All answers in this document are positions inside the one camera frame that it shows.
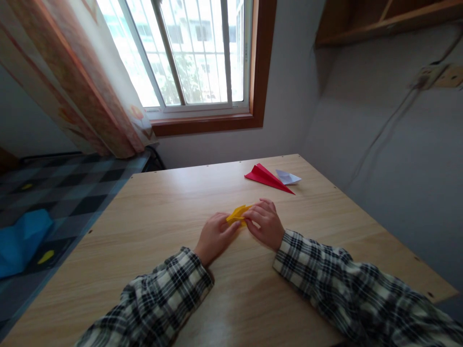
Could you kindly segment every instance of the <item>person's left hand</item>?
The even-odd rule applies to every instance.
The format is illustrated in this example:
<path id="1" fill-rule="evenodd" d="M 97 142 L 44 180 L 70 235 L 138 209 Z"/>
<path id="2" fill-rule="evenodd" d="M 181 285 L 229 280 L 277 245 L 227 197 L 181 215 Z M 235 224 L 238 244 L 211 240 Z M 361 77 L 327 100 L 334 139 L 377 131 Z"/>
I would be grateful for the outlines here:
<path id="1" fill-rule="evenodd" d="M 204 267 L 208 266 L 230 243 L 235 232 L 240 228 L 237 221 L 230 227 L 226 221 L 230 214 L 217 212 L 210 217 L 201 231 L 198 244 L 193 252 L 201 260 Z"/>

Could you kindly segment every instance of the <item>blue paper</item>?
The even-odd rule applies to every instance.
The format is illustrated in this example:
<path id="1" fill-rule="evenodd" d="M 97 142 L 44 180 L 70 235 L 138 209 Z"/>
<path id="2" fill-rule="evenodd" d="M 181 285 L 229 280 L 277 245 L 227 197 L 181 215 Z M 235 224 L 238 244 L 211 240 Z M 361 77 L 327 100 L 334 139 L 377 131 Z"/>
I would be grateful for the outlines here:
<path id="1" fill-rule="evenodd" d="M 24 271 L 52 225 L 47 210 L 42 209 L 0 230 L 0 278 Z"/>

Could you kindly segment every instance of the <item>wooden table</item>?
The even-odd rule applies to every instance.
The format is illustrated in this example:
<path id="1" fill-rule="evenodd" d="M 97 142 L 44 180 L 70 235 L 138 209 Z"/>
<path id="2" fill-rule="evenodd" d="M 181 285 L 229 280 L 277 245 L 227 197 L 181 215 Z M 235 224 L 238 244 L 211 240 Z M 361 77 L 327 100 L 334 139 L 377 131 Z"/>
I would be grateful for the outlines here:
<path id="1" fill-rule="evenodd" d="M 253 165 L 302 178 L 296 195 L 247 180 Z M 439 302 L 457 291 L 299 155 L 140 173 L 120 193 L 15 325 L 2 346 L 71 346 L 119 301 L 136 275 L 151 272 L 206 219 L 260 197 L 289 229 L 341 246 Z M 210 267 L 215 287 L 176 346 L 330 346 L 340 334 L 273 269 L 274 254 L 246 228 Z"/>

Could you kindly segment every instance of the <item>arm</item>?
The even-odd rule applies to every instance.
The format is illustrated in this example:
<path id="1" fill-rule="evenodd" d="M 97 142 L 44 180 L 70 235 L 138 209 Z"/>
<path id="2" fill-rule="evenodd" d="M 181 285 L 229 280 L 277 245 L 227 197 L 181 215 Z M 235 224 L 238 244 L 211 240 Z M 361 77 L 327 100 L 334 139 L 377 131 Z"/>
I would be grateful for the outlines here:
<path id="1" fill-rule="evenodd" d="M 273 268 L 356 344 L 459 346 L 463 327 L 423 295 L 371 264 L 354 263 L 342 248 L 285 231 L 267 199 L 244 217 L 249 231 L 276 252 Z"/>
<path id="2" fill-rule="evenodd" d="M 76 347 L 170 345 L 214 285 L 205 267 L 240 226 L 229 227 L 227 216 L 215 214 L 207 221 L 194 252 L 182 247 L 151 274 L 131 281 L 120 303 L 88 328 Z"/>

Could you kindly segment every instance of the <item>red paper airplane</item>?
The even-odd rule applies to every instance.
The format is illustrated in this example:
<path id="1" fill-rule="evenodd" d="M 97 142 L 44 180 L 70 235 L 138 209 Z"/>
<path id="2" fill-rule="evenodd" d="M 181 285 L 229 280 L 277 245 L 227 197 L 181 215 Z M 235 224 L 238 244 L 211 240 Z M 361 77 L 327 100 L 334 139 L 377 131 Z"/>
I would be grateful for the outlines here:
<path id="1" fill-rule="evenodd" d="M 294 194 L 288 187 L 286 187 L 281 181 L 276 178 L 270 171 L 264 168 L 260 163 L 254 165 L 252 171 L 245 175 L 246 178 L 252 179 L 253 181 L 263 183 L 265 185 L 271 186 L 283 190 L 285 192 Z"/>

